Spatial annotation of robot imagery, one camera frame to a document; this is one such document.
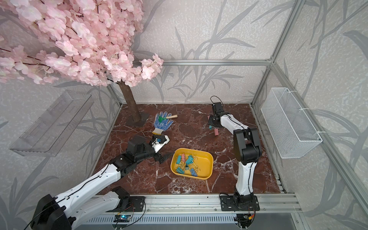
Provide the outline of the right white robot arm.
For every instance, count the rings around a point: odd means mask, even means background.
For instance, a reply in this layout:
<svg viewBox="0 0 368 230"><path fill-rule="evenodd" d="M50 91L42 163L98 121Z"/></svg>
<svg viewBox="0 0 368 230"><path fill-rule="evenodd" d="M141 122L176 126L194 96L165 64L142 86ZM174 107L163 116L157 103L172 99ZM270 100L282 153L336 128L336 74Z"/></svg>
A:
<svg viewBox="0 0 368 230"><path fill-rule="evenodd" d="M238 121L223 109L221 102L212 103L212 111L208 124L215 128L225 128L233 134L234 155L239 163L233 203L238 210L258 211L257 197L253 190L255 168L262 156L258 129Z"/></svg>

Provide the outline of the blue binder clip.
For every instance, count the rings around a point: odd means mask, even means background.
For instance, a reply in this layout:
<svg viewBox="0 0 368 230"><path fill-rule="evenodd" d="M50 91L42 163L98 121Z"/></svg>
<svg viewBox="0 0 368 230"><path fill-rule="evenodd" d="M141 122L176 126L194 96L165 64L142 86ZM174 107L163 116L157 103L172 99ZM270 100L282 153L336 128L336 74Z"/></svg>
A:
<svg viewBox="0 0 368 230"><path fill-rule="evenodd" d="M196 173L196 171L194 170L194 168L191 168L191 169L190 169L190 172L191 172L191 175L192 175L192 176L197 177L197 173Z"/></svg>

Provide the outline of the teal binder clip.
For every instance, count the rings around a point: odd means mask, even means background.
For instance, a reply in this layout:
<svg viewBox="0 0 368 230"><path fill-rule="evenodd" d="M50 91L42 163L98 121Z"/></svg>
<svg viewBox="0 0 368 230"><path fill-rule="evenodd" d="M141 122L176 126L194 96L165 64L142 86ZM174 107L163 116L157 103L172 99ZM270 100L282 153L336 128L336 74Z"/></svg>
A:
<svg viewBox="0 0 368 230"><path fill-rule="evenodd" d="M176 168L176 172L180 174L185 174L185 171L180 167Z"/></svg>
<svg viewBox="0 0 368 230"><path fill-rule="evenodd" d="M190 165L194 163L194 158L190 155L188 156L187 160L186 160L186 165Z"/></svg>
<svg viewBox="0 0 368 230"><path fill-rule="evenodd" d="M177 164L180 164L181 161L182 161L182 156L181 155L178 155L176 163Z"/></svg>

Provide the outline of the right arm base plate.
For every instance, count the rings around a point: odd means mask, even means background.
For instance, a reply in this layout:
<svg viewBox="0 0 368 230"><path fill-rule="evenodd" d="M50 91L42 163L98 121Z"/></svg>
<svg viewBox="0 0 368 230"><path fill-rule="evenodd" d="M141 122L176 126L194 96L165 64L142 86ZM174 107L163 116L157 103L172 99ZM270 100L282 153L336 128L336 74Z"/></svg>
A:
<svg viewBox="0 0 368 230"><path fill-rule="evenodd" d="M239 194L220 194L220 205L222 211L259 211L260 206L257 196Z"/></svg>

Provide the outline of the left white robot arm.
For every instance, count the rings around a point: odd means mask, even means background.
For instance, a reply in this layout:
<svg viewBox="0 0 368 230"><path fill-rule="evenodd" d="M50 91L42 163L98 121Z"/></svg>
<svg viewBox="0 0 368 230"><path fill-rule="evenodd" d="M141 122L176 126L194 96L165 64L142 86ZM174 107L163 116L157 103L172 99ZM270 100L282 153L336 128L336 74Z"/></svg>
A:
<svg viewBox="0 0 368 230"><path fill-rule="evenodd" d="M100 171L77 186L53 197L46 195L38 201L34 216L27 227L32 230L74 230L86 221L129 201L129 194L118 186L100 198L93 196L119 181L146 159L163 163L161 148L169 143L167 135L153 135L150 141L134 136L127 149L113 158Z"/></svg>

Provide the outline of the yellow plastic storage tray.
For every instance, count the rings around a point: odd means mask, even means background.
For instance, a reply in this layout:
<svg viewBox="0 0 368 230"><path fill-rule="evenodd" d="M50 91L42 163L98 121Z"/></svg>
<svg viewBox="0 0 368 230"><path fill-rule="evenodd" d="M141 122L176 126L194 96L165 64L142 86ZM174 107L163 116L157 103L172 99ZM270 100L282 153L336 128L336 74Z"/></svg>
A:
<svg viewBox="0 0 368 230"><path fill-rule="evenodd" d="M194 158L194 163L190 165L186 165L186 162L183 163L181 161L180 164L177 164L177 157L184 153L186 155L186 160L188 156L192 156ZM179 148L175 151L172 161L171 161L171 172L175 175L198 179L198 180L207 180L212 176L213 173L213 164L214 159L213 156L209 152L194 150L194 149L186 149L186 148ZM185 171L185 174L180 174L176 172L176 168L182 168ZM191 175L190 169L194 168L197 173L197 177Z"/></svg>

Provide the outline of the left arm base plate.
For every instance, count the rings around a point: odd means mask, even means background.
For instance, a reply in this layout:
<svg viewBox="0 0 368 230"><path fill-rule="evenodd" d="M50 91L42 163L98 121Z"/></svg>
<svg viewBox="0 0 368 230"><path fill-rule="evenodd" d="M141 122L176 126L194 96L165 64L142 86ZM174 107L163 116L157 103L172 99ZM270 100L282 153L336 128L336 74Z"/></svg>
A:
<svg viewBox="0 0 368 230"><path fill-rule="evenodd" d="M145 210L145 196L131 196L127 208L123 209L123 212L131 213L143 213Z"/></svg>

